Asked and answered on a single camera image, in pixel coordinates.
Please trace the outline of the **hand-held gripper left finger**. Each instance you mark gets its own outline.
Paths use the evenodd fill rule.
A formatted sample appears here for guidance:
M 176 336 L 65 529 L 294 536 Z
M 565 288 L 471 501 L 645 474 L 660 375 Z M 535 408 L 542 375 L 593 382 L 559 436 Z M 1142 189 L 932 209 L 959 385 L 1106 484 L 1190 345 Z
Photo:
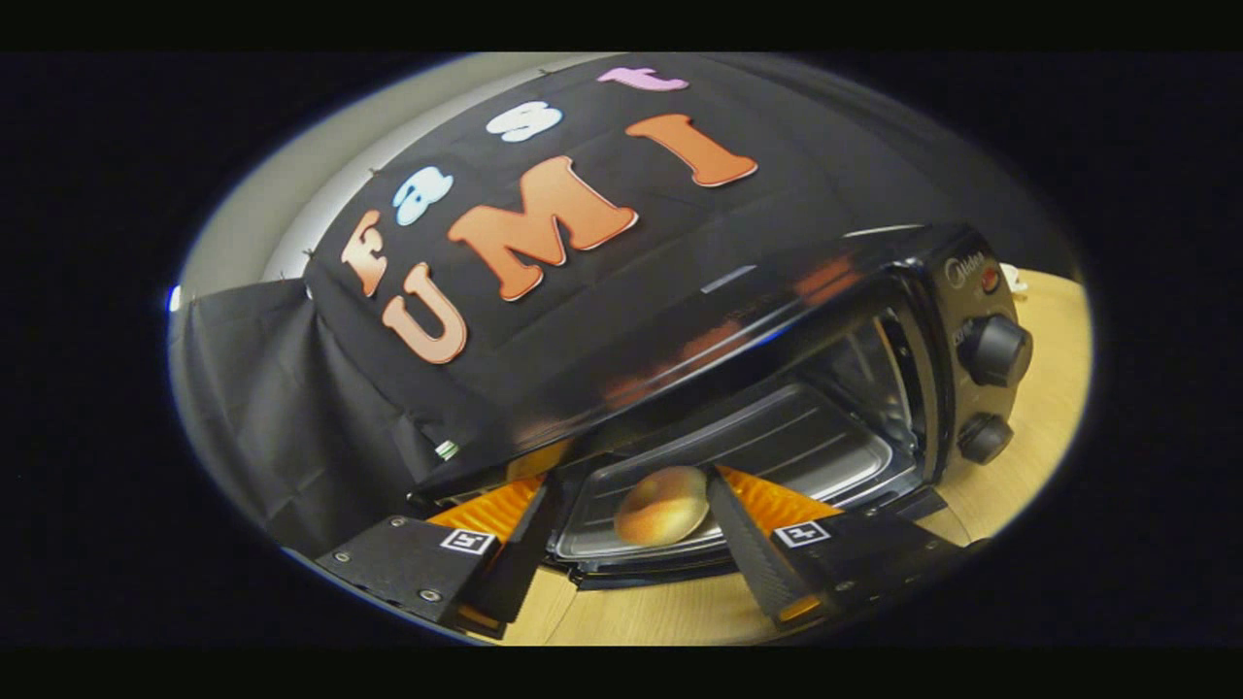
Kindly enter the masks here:
M 428 627 L 502 641 L 562 516 L 562 483 L 506 483 L 444 512 L 392 515 L 316 560 L 347 590 Z

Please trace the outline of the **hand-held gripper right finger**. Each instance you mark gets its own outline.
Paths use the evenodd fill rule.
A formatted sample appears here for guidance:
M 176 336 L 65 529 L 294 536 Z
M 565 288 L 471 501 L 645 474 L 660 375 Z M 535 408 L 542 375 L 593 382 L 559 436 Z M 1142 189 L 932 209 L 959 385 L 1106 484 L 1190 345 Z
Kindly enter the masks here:
M 937 583 L 984 540 L 958 541 L 896 507 L 844 510 L 711 466 L 710 512 L 759 609 L 781 628 L 843 626 Z

